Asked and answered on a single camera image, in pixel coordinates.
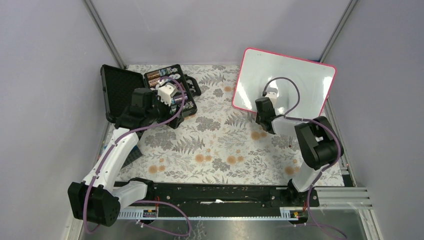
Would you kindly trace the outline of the pink framed whiteboard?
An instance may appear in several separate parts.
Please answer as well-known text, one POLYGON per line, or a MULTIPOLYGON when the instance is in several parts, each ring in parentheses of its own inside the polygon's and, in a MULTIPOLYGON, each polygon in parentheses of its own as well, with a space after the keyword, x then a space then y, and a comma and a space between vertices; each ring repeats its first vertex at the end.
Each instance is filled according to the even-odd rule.
POLYGON ((232 105, 257 112, 263 92, 275 92, 275 113, 313 119, 324 111, 337 69, 329 64, 249 47, 244 51, 232 105))

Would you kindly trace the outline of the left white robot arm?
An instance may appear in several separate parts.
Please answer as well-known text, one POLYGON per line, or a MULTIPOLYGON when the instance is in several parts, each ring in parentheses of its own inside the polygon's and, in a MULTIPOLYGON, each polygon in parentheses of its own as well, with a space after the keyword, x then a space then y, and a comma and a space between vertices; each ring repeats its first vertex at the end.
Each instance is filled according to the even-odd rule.
POLYGON ((159 94, 149 88, 133 91, 130 104, 116 119, 112 138, 99 161, 81 182, 72 182, 68 187, 72 214, 83 221, 85 228, 89 223, 110 227, 126 207, 137 201, 144 206, 154 202, 152 180, 135 177, 118 189, 114 186, 119 171, 144 131, 184 118, 181 106, 171 114, 171 107, 159 94))

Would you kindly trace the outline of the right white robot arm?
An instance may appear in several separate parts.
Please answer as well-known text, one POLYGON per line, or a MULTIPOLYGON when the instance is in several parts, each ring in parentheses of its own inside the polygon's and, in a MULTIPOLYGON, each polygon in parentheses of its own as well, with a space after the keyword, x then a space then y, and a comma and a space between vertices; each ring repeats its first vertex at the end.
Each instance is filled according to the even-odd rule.
POLYGON ((266 132, 297 138, 303 163, 299 172, 289 180, 281 198, 293 206, 299 206, 307 199, 322 173, 335 165, 344 154, 343 146, 324 116, 306 119, 276 115, 269 97, 261 97, 255 104, 255 122, 266 132))

